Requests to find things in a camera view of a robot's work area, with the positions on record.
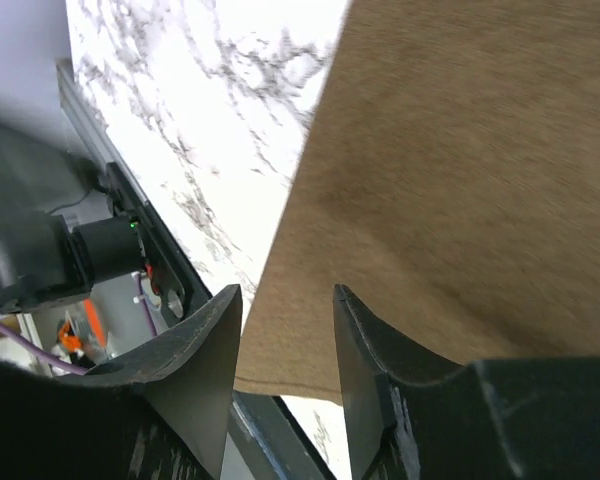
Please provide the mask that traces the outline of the brown cloth napkin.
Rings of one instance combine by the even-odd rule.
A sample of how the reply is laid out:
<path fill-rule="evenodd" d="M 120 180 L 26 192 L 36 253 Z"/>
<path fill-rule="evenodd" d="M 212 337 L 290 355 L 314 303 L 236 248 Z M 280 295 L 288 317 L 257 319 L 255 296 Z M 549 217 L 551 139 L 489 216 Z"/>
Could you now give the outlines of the brown cloth napkin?
<path fill-rule="evenodd" d="M 600 1 L 356 1 L 239 390 L 338 401 L 333 288 L 458 363 L 600 355 Z"/>

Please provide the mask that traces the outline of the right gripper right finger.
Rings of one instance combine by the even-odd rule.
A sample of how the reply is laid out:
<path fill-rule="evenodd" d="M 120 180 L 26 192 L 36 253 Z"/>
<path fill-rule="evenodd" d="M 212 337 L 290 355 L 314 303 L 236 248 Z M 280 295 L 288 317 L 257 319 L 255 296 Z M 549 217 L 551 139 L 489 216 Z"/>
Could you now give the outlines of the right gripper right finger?
<path fill-rule="evenodd" d="M 459 365 L 333 294 L 356 479 L 600 479 L 600 357 Z"/>

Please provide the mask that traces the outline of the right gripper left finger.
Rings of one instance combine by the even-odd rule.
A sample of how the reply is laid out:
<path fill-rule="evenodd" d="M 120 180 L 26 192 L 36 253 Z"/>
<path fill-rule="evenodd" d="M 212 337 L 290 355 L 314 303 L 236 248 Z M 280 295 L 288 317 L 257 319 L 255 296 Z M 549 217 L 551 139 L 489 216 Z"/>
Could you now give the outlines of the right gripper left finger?
<path fill-rule="evenodd" d="M 0 362 L 0 479 L 217 479 L 242 321 L 229 285 L 84 375 Z"/>

